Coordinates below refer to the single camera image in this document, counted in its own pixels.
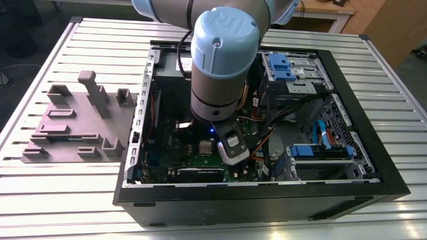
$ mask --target blue latch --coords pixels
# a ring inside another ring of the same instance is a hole
[[[273,73],[273,80],[293,82],[296,80],[296,76],[291,71],[292,64],[289,63],[287,56],[284,54],[269,54],[268,58]]]
[[[292,157],[313,156],[312,146],[309,145],[295,145],[289,147]]]

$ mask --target rectangular peg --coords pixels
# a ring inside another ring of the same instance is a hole
[[[51,119],[71,119],[76,117],[76,112],[72,109],[57,109],[48,111],[47,116]]]
[[[71,131],[68,125],[41,125],[39,132],[47,134],[68,134]]]
[[[101,156],[99,150],[93,146],[79,146],[77,155],[80,158],[97,158]]]

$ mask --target aluminum profile table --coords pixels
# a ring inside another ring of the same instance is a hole
[[[0,238],[427,238],[427,115],[372,43],[357,35],[271,30],[263,45],[332,52],[411,190],[399,200],[337,220],[143,228],[112,205],[119,163],[21,163],[51,85],[84,92],[77,74],[93,70],[107,92],[137,93],[149,41],[179,41],[184,33],[156,22],[73,18],[0,134]]]

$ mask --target robotic arm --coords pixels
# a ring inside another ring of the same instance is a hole
[[[271,24],[287,24],[300,0],[132,0],[153,20],[192,31],[191,109],[207,121],[236,110]]]

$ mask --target floor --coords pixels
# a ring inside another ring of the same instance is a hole
[[[43,18],[43,24],[29,30],[37,44],[37,53],[25,59],[15,59],[0,50],[0,69],[16,64],[43,65],[72,16],[147,21],[147,18],[141,17],[131,6],[67,2],[63,4],[63,11],[55,12],[49,2],[35,1],[35,3]],[[12,84],[7,88],[0,87],[0,130],[20,103],[37,72],[36,66],[21,66],[4,70]],[[427,109],[427,60],[416,58],[416,55],[411,53],[398,67],[396,73],[420,105]]]

